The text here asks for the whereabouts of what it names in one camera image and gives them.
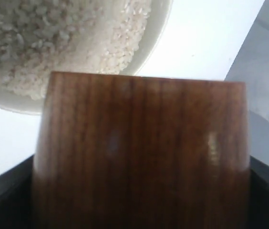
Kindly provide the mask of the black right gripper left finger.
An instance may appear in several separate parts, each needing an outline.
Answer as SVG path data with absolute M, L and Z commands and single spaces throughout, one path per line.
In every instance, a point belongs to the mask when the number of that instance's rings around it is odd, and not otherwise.
M 31 229 L 31 175 L 29 157 L 0 175 L 0 229 Z

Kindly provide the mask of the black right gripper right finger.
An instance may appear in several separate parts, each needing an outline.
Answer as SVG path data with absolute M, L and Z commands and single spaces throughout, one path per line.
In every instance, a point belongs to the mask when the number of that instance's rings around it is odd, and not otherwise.
M 250 158 L 249 229 L 269 229 L 269 166 Z

